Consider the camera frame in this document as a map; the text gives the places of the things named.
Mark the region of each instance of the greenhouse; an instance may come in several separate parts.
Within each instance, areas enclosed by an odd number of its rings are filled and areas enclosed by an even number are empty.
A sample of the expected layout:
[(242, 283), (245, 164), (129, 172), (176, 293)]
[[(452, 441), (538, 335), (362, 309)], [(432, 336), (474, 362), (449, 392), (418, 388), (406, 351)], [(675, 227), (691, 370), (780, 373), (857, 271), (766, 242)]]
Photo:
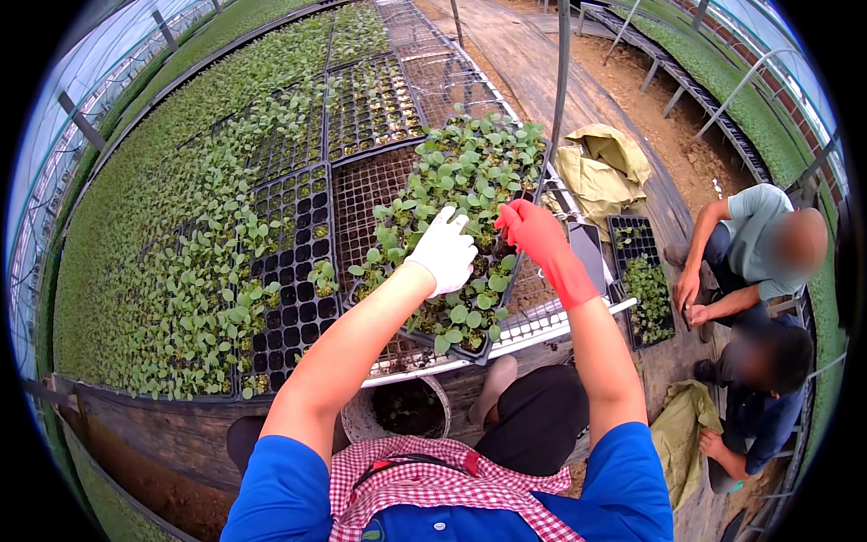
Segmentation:
[[(737, 539), (780, 520), (843, 381), (834, 258), (851, 190), (832, 100), (769, 3), (133, 0), (88, 17), (23, 134), (4, 262), (17, 372), (103, 534), (217, 539), (246, 469), (231, 427), (267, 414), (332, 326), (417, 261), (444, 206), (466, 221), (469, 278), (388, 334), (335, 446), (473, 446), (495, 360), (522, 376), (579, 365), (562, 279), (507, 242), (514, 228), (500, 235), (501, 205), (518, 200), (561, 225), (629, 346), (653, 433), (672, 385), (736, 336), (717, 319), (708, 340), (679, 314), (664, 249), (758, 185), (816, 209), (827, 235), (808, 279), (761, 298), (815, 344), (797, 429), (741, 484), (759, 504), (742, 506)], [(728, 293), (713, 266), (701, 273)], [(723, 416), (725, 388), (699, 385)], [(440, 421), (402, 433), (429, 410), (411, 406), (416, 386)], [(589, 429), (563, 464), (575, 495)], [(219, 518), (162, 507), (131, 461), (212, 497)], [(703, 480), (672, 497), (678, 540), (718, 539), (733, 515)]]

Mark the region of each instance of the red checkered apron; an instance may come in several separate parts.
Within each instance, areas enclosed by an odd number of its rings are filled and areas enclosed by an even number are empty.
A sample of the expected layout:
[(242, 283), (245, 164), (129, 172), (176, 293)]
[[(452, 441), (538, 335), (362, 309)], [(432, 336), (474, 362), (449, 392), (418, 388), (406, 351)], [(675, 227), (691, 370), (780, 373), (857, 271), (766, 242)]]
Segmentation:
[(415, 505), (511, 510), (546, 542), (583, 541), (530, 494), (560, 493), (571, 484), (567, 467), (554, 476), (526, 476), (447, 439), (399, 436), (359, 442), (331, 459), (335, 522), (329, 540), (356, 542), (380, 510)]

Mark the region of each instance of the white glove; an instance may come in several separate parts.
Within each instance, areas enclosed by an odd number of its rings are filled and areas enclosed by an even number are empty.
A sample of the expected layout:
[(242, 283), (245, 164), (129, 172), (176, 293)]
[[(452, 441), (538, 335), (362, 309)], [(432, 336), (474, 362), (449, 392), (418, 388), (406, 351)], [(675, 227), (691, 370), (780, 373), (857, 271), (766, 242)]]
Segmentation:
[(404, 260), (424, 266), (433, 275), (436, 290), (430, 297), (458, 290), (466, 284), (473, 272), (473, 258), (479, 253), (473, 245), (473, 237), (460, 234), (469, 220), (465, 214), (448, 224), (454, 211), (454, 207), (443, 207), (413, 253)]

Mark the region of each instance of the person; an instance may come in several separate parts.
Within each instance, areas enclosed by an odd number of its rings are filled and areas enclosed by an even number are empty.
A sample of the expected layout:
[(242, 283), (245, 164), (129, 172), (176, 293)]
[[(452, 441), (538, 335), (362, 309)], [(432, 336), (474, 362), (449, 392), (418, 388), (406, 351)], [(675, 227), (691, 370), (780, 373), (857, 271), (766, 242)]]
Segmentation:
[[(550, 212), (522, 199), (499, 211), (508, 244), (539, 264), (560, 297), (580, 379), (562, 366), (514, 380), (515, 365), (498, 360), (471, 413), (494, 422), (475, 449), (396, 436), (332, 456), (336, 417), (389, 338), (426, 298), (470, 277), (477, 251), (461, 235), (466, 215), (449, 223), (455, 209), (446, 206), (405, 263), (329, 327), (280, 388), (222, 540), (673, 539), (642, 385), (614, 318)], [(581, 385), (589, 416), (572, 420)], [(587, 419), (583, 494), (557, 496), (570, 485), (563, 464)]]
[(693, 366), (696, 380), (728, 387), (722, 435), (704, 428), (699, 437), (714, 493), (728, 493), (756, 474), (789, 440), (813, 358), (810, 333), (792, 315), (735, 329), (717, 363)]
[[(732, 327), (741, 319), (768, 323), (768, 299), (794, 294), (825, 261), (828, 230), (816, 209), (795, 211), (786, 193), (774, 185), (751, 186), (701, 208), (689, 246), (669, 245), (663, 256), (682, 269), (674, 287), (677, 312), (686, 311), (701, 339), (712, 334), (710, 322)], [(714, 272), (720, 288), (700, 280), (701, 261)]]

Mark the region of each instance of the red rubber glove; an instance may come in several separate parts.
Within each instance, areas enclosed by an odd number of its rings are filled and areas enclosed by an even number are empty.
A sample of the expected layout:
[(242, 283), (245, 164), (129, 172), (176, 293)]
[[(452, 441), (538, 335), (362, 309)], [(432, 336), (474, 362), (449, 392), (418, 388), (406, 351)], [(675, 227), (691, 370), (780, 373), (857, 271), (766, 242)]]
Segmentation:
[(563, 227), (550, 211), (526, 199), (516, 199), (509, 205), (501, 205), (499, 212), (494, 227), (503, 229), (503, 238), (509, 246), (516, 245), (542, 268), (564, 310), (599, 295), (584, 264), (566, 241)]

